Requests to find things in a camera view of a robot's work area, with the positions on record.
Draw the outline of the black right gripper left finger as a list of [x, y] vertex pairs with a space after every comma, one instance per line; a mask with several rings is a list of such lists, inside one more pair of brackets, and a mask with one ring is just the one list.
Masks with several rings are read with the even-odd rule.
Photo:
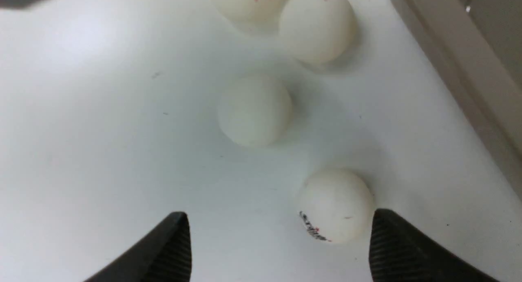
[[188, 282], [192, 274], [190, 222], [168, 214], [148, 234], [88, 282]]

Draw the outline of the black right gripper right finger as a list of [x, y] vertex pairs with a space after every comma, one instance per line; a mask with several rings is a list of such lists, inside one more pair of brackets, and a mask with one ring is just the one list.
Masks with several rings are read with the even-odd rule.
[[375, 211], [369, 244], [374, 282], [493, 282], [387, 208]]

